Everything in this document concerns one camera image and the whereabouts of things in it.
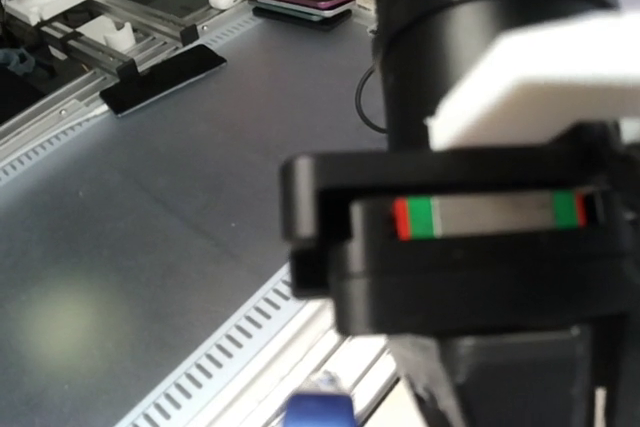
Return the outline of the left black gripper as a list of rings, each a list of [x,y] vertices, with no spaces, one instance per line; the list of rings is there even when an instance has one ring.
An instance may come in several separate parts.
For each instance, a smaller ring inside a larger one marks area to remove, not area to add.
[[[385,335],[430,426],[639,422],[639,147],[598,122],[536,147],[299,155],[292,289]]]

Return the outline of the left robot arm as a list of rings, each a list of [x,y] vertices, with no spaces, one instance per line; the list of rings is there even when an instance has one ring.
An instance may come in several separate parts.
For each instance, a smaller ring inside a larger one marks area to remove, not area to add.
[[[639,422],[639,16],[376,0],[383,151],[281,170],[292,290],[382,335],[430,426]]]

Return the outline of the blue phone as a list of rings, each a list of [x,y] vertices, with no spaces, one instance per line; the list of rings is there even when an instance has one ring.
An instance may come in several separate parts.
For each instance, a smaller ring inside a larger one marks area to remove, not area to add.
[[[300,392],[287,401],[283,427],[357,427],[352,398],[346,394]]]

